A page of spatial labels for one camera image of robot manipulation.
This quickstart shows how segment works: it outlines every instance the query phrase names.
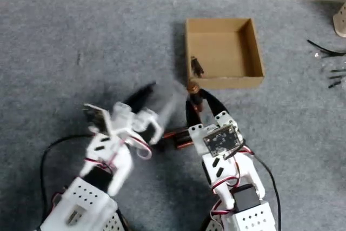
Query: black cable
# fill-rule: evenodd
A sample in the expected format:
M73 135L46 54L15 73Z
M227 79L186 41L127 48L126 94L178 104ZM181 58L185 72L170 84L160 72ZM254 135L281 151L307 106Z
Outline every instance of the black cable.
M41 158L41 164L39 167L39 178L41 181L41 194L42 194L42 204L43 204L43 209L42 209L42 219L41 219L41 224L43 223L43 221L46 218L46 214L47 214L47 208L48 208L48 203L47 203L47 194L46 194L46 190L45 190L45 183L44 183L44 162L45 159L48 155L48 152L57 144L64 142L64 141L68 141L71 139L76 139L76 138L82 138L82 137L92 137L92 135L90 134L84 134L84 135L70 135L67 137L63 137L58 139L57 141L51 143L46 150L44 151L42 158Z
M223 159L228 160L229 158L232 158L237 152L239 152L243 148L244 145L246 145L245 139L243 139L243 142L232 153L230 153L229 155L227 155Z
M346 52L338 52L338 51L332 51L332 50L328 50L316 43L314 43L313 41L307 40L308 43L310 43L311 45L320 48L321 51L323 51L324 53L328 54L329 56L335 57L335 56L344 56L346 54Z
M269 167L260 158L258 158L258 156L254 153L254 151L252 151L252 155L267 170L267 172L268 172L268 174L269 174L269 176L271 178L272 186L274 188L275 196L276 196L276 201L277 201L277 217L278 217L277 225L278 225L278 231L281 231L281 203L280 203L279 192L277 191L277 188L276 188L276 183L275 183L274 176L271 173L271 170L269 169Z

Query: white object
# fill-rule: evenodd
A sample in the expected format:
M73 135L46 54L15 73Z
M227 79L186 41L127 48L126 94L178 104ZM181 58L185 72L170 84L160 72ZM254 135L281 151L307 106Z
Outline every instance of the white object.
M229 152L221 153L214 157L209 153L203 138L221 127L233 126L240 142L244 140L239 132L237 122L227 111L216 115L215 120L218 125L211 124L204 127L203 124L197 124L189 128L189 134L198 154L202 156L204 169L210 180L210 187L221 199L222 203L220 206L226 210L234 208L235 200L228 186L231 184L228 183L230 176L237 177L240 181L245 179L247 183L253 184L261 205L236 214L232 211L226 212L227 214L222 215L221 218L214 217L215 221L213 219L210 220L206 231L275 231L274 217L269 204L263 201L265 189L252 159L245 154L236 153L233 157L225 160L224 158Z
M86 149L85 164L79 175L84 177L97 164L104 163L110 168L114 168L114 175L108 186L108 194L115 196L133 168L131 154L125 143L137 149L145 149L151 156L151 151L145 145L140 133L145 131L149 124L152 124L155 132L149 143L155 144L160 140L164 129L157 123L158 115L149 109L134 114L128 105L117 102L113 107L113 115L110 116L104 109L89 104L87 106L102 112L110 136L102 133L94 136Z
M269 203L262 201L261 205L248 210L221 216L224 231L276 231L275 220Z
M346 37L346 3L333 16L333 21L336 33L341 37Z
M109 230L105 229L108 224L124 231L117 210L117 203L107 193L77 177L45 219L41 231L102 231Z
M265 189L251 158L244 154L237 153L234 158L228 160L224 160L222 155L212 157L211 154L203 155L202 159L211 181L210 187L213 187L217 182L222 181L228 176L237 176L239 173L235 165L236 161L240 169L240 176L238 175L238 177L245 178L248 183L252 183L257 190L259 199L261 200L264 198ZM223 171L222 174L217 177L216 174L220 168L223 168ZM215 192L221 198L226 209L233 209L234 199L229 192L227 182L218 185L215 188Z
M194 146L197 150L197 153L201 156L209 153L209 150L205 145L203 138L208 134L212 133L218 127L222 127L225 125L235 127L238 133L239 140L243 140L242 134L238 131L237 122L226 111L223 111L217 116L215 116L215 120L218 123L218 126L216 126L215 124L211 124L207 127L204 127L203 124L197 124L189 128L189 134L191 136L191 139L194 142Z

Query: cardboard box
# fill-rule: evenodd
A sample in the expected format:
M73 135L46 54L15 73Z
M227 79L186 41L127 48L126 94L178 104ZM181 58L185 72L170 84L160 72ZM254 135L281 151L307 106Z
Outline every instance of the cardboard box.
M188 81L201 88L253 88L264 79L264 68L250 18L190 18L186 22ZM196 57L204 70L191 67Z

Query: circuit board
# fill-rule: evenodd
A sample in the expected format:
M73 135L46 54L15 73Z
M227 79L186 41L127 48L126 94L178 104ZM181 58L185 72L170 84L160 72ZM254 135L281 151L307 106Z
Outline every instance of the circuit board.
M203 141L213 157L234 150L241 145L233 126L221 127L204 137Z

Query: white robotic arm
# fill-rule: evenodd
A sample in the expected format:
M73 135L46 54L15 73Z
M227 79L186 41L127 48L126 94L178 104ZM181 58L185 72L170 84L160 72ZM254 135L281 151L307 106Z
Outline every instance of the white robotic arm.
M145 100L147 93L152 92L151 87L140 90L140 95L130 97L126 104L116 103L111 116L96 106L84 106L94 133L86 149L84 166L37 231L129 230L112 197L133 169L128 146L136 148L141 158L149 159L150 145L156 144L164 132L159 115L143 109L141 98ZM164 116L172 114L174 103L175 100L167 103L163 110L169 111Z
M220 198L210 211L205 230L275 231L270 206L263 200L265 189L254 167L253 153L244 145L237 123L214 96L203 89L200 95L208 101L217 124L204 126L190 99L188 131L202 157L210 189Z

